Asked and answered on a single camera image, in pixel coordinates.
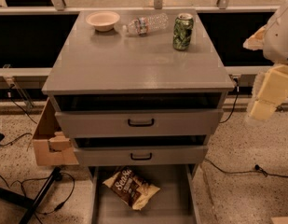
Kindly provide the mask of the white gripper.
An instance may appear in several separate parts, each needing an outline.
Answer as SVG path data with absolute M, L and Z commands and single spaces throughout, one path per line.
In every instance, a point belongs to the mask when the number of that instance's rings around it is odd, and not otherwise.
M 270 17 L 267 26 L 262 26 L 244 41 L 243 47 L 263 49 L 266 59 L 283 63 L 259 73 L 254 80 L 248 119 L 265 121 L 288 98 L 288 0 Z

